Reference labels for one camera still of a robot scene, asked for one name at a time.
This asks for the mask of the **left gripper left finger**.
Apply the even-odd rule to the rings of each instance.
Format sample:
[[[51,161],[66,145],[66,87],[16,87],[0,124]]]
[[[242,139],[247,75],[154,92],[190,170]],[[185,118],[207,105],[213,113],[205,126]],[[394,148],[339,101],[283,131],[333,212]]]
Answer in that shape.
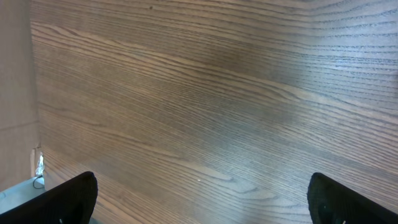
[[[97,196],[96,177],[87,171],[1,214],[1,224],[89,224]]]

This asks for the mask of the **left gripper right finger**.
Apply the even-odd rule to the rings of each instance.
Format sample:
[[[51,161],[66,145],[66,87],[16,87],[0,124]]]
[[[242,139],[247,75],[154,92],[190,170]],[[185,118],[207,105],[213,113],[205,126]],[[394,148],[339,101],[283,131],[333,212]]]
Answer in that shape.
[[[314,224],[397,224],[397,214],[316,172],[307,192]]]

